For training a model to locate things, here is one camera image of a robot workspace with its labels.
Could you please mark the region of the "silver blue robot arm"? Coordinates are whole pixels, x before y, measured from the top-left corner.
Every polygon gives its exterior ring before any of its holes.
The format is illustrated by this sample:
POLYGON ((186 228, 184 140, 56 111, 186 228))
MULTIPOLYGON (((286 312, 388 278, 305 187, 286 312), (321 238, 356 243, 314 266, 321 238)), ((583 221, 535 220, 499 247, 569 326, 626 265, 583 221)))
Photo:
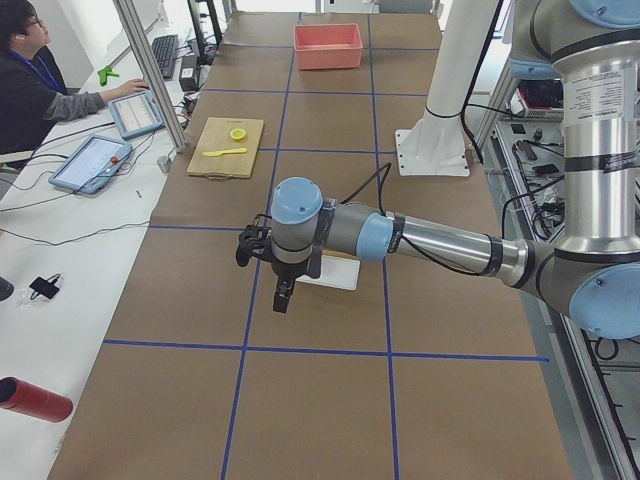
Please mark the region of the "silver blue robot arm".
POLYGON ((638 166, 634 115, 639 64, 635 1, 520 1, 511 56, 550 65, 563 83, 564 233, 554 244, 506 240, 324 198, 311 180, 275 189, 266 252, 285 312, 300 276, 318 277, 324 249, 361 259, 425 257, 499 278, 580 328, 609 339, 639 333, 638 166))

